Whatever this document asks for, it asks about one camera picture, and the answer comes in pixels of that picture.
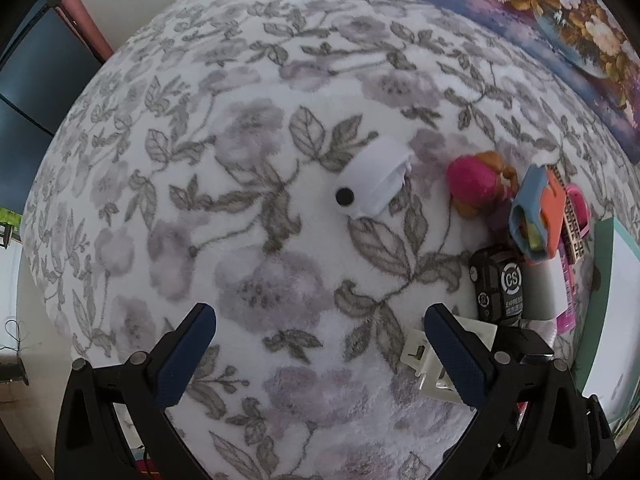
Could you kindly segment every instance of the painting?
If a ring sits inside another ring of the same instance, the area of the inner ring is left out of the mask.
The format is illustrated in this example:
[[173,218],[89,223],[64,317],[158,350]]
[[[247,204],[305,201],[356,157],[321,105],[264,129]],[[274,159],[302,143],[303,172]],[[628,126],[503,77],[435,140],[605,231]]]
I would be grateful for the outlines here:
[[602,0],[425,0],[502,35],[564,80],[640,162],[640,58]]

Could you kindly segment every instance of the floral bedspread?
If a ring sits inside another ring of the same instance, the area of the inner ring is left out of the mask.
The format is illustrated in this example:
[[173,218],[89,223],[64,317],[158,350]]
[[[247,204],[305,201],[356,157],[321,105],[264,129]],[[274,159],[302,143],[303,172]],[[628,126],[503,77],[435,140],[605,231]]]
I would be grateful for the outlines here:
[[[353,221],[328,192],[377,136],[407,142],[413,170],[385,212]],[[25,255],[96,366],[215,307],[170,410],[215,480],[425,479],[472,414],[418,396],[399,355],[429,304],[476,315],[465,264],[489,237],[442,177],[483,150],[520,176],[558,163],[596,218],[638,236],[638,174],[599,118],[473,22],[416,0],[179,0],[69,112],[28,199]]]

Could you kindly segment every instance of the toy car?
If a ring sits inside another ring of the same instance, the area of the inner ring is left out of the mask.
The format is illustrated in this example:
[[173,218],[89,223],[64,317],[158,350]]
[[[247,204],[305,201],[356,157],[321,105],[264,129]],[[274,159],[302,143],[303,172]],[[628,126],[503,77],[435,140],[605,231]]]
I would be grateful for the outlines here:
[[476,287],[480,321],[512,325],[520,319],[522,273],[515,252],[505,245],[476,251],[469,260],[469,277]]

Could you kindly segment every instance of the black dot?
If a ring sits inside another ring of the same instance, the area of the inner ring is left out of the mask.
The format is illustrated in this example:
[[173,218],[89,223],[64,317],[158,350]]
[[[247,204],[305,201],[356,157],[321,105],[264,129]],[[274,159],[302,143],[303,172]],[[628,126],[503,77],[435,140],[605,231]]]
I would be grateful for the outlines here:
[[341,187],[335,192],[335,201],[343,207],[353,204],[355,200],[353,191],[348,187]]

